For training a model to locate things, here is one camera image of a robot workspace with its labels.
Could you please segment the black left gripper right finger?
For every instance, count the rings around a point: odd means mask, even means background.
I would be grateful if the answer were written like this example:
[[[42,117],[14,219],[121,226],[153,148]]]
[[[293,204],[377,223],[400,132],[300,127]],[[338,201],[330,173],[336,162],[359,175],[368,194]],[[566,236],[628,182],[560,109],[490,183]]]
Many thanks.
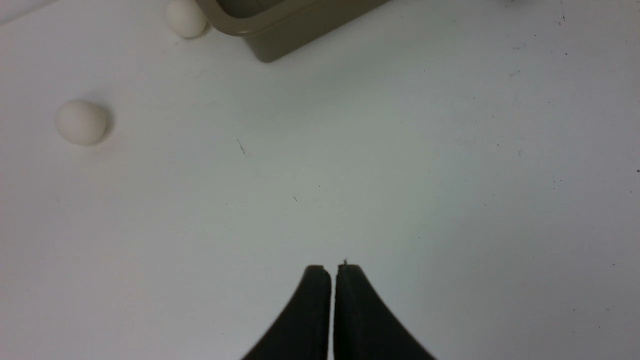
[[[432,360],[393,315],[359,265],[338,266],[334,295],[336,360]]]

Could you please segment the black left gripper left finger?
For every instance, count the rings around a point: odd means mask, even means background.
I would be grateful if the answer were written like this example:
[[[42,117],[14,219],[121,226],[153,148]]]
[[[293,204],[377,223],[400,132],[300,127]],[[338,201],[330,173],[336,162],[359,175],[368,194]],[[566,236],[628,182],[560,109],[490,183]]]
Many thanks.
[[[326,360],[329,353],[332,280],[309,265],[287,305],[245,360]]]

